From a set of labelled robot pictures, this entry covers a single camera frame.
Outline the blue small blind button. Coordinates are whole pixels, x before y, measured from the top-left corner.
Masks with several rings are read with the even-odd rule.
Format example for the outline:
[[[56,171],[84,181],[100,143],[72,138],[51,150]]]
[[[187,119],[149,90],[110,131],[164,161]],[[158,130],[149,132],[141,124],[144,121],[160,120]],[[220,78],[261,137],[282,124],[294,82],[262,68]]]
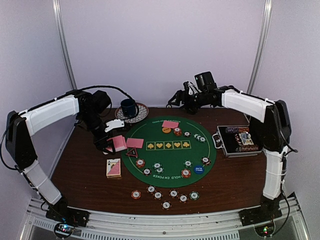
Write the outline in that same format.
[[[195,174],[201,175],[201,174],[203,174],[205,172],[205,168],[202,165],[196,165],[193,168],[193,171],[194,171]]]

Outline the pink card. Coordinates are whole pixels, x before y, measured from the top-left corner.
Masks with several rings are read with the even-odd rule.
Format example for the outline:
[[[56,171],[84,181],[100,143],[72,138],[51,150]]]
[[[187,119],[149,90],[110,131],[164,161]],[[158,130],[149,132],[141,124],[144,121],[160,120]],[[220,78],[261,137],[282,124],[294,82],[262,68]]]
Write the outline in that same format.
[[[126,146],[128,148],[138,148],[141,149],[144,144],[144,139],[142,138],[128,138],[126,140]]]
[[[178,128],[178,127],[179,127],[179,122],[177,122],[177,121],[164,120],[161,127],[162,127],[162,128],[175,129],[175,128]]]

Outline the triangular black red dealer button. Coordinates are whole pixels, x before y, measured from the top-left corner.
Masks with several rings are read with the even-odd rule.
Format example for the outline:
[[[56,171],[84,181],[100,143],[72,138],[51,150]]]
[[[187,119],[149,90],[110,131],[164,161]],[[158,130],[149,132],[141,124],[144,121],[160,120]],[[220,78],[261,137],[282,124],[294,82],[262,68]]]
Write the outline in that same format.
[[[135,147],[132,147],[128,150],[128,152],[125,154],[127,157],[134,157],[134,158],[138,158],[138,151]]]

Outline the green poker chip stack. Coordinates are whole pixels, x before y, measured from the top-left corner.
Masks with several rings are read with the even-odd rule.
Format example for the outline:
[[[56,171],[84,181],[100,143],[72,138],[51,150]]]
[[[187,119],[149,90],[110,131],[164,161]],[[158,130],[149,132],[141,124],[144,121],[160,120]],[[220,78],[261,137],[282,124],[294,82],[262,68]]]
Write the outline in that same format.
[[[193,201],[198,200],[199,197],[200,197],[200,195],[199,195],[199,193],[198,193],[197,191],[192,191],[192,192],[190,192],[190,194],[189,194],[189,198],[190,198],[191,200],[193,200]]]

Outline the green chips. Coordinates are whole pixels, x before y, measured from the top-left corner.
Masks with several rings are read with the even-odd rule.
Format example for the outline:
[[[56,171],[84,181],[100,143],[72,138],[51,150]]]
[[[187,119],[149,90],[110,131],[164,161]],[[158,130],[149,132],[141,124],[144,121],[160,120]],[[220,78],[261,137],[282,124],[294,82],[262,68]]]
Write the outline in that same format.
[[[206,138],[202,135],[199,135],[199,134],[194,134],[193,137],[198,141],[198,142],[201,142],[201,143],[205,143],[206,142]]]
[[[184,166],[186,167],[186,168],[190,168],[192,165],[193,165],[193,163],[190,161],[190,160],[186,160],[186,161],[184,161]]]
[[[158,173],[158,174],[161,174],[164,172],[164,168],[162,166],[161,163],[159,162],[155,162],[152,167],[154,168],[155,172]]]

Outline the pink playing card deck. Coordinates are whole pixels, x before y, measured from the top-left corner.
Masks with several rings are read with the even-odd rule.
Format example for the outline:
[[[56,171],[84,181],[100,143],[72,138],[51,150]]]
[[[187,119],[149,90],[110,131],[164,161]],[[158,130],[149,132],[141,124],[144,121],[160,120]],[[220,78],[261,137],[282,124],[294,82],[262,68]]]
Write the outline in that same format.
[[[116,152],[127,149],[126,139],[124,136],[114,136],[112,138],[109,138],[109,140],[112,140]]]

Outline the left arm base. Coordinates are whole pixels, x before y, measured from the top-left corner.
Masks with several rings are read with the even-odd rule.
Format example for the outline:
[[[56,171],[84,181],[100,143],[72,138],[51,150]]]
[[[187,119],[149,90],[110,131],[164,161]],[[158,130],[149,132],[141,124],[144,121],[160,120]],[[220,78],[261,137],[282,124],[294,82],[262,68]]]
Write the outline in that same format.
[[[60,239],[66,239],[74,233],[76,228],[87,226],[90,213],[85,210],[68,208],[67,216],[63,216],[61,213],[49,209],[46,211],[45,216],[56,221],[53,227],[54,234]]]

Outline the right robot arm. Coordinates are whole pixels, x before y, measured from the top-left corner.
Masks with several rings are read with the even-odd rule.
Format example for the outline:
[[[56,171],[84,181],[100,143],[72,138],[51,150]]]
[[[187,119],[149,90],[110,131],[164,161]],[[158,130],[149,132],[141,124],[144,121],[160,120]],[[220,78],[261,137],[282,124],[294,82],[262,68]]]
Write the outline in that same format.
[[[287,172],[287,155],[292,133],[287,104],[283,100],[268,100],[236,89],[232,85],[218,87],[212,73],[195,75],[196,83],[183,83],[167,102],[167,107],[178,106],[194,115],[203,106],[224,107],[250,116],[249,129],[256,134],[266,156],[266,177],[261,203],[256,216],[268,220],[283,197]]]

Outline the red poker chip stack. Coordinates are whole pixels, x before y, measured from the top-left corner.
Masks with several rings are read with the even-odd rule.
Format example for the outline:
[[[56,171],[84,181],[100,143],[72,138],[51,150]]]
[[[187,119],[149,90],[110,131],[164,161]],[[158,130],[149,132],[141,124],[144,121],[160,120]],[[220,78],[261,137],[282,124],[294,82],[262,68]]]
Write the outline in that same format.
[[[137,200],[141,197],[141,192],[139,190],[133,190],[131,192],[131,197],[134,199],[134,200]]]

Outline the orange big blind button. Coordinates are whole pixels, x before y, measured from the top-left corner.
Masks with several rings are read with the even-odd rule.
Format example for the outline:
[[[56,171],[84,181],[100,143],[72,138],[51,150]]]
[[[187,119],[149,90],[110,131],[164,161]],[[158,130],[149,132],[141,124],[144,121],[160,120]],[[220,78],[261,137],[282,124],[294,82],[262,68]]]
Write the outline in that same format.
[[[163,127],[162,128],[162,132],[165,134],[169,134],[172,131],[172,129],[170,127]]]

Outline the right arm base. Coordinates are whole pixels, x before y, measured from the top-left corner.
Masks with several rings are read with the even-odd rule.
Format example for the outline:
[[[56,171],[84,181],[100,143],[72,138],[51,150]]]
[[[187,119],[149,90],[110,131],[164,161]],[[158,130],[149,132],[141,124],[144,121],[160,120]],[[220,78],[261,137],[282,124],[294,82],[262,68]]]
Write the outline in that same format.
[[[253,225],[255,233],[263,238],[275,233],[275,219],[283,215],[279,209],[265,212],[261,206],[243,209],[238,214],[243,227]]]

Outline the red chips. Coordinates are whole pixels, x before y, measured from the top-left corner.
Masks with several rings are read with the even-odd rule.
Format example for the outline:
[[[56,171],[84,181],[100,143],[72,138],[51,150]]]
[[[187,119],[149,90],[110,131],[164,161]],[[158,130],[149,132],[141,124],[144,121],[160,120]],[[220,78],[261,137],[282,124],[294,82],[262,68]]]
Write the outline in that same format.
[[[180,127],[175,127],[173,129],[173,133],[174,133],[175,136],[181,136],[182,135],[182,130],[181,130]]]
[[[135,162],[135,165],[137,168],[143,168],[145,166],[145,160],[144,159],[137,159],[136,162]]]
[[[183,169],[181,171],[181,176],[183,178],[189,178],[191,176],[191,171],[189,169]]]

